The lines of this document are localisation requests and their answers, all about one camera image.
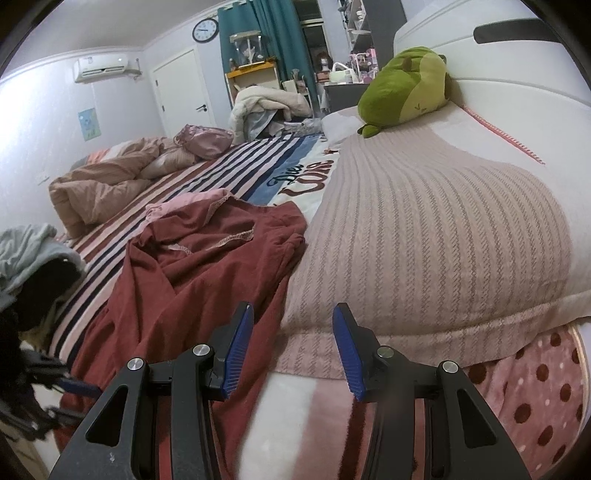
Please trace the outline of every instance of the window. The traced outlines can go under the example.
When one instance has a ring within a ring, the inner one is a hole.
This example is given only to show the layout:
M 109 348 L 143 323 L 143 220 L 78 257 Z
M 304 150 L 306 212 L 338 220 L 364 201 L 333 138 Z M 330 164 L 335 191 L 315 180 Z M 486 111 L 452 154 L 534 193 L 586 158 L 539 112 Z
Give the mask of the window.
M 326 43 L 324 21 L 318 2 L 317 0 L 294 0 L 294 5 L 300 19 L 313 69 L 316 73 L 321 72 L 320 58 L 323 56 L 322 54 L 330 56 L 330 51 Z

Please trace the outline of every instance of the ceiling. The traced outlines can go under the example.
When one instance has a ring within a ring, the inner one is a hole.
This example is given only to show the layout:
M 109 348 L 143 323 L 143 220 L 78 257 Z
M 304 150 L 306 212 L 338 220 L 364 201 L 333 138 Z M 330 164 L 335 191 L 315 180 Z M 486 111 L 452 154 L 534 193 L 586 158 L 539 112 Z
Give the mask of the ceiling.
M 220 0 L 64 0 L 27 37 L 7 71 L 72 50 L 143 47 Z

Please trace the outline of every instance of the plush toy foot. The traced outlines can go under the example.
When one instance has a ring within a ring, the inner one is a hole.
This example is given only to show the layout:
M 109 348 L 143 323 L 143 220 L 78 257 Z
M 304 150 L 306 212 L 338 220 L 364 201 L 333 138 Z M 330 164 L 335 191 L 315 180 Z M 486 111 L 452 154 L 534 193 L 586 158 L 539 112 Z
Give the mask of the plush toy foot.
M 381 131 L 382 131 L 382 129 L 380 127 L 376 127 L 375 125 L 367 124 L 367 125 L 362 126 L 359 130 L 357 130 L 357 133 L 359 135 L 363 135 L 363 138 L 370 138 L 370 137 L 373 137 L 374 135 L 377 135 Z

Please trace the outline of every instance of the door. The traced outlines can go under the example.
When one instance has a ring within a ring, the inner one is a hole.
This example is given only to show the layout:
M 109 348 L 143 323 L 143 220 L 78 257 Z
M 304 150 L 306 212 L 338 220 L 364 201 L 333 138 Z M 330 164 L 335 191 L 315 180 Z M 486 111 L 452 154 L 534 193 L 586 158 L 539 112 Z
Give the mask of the door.
M 169 137 L 178 134 L 187 124 L 215 126 L 193 50 L 154 70 L 152 78 Z

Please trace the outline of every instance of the white air conditioner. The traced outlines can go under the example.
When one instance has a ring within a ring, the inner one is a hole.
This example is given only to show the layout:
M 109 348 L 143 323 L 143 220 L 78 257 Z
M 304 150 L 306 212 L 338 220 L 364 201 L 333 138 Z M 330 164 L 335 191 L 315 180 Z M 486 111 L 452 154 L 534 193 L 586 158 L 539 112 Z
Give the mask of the white air conditioner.
M 88 82 L 99 77 L 123 73 L 129 69 L 129 58 L 122 53 L 91 55 L 76 60 L 74 81 Z

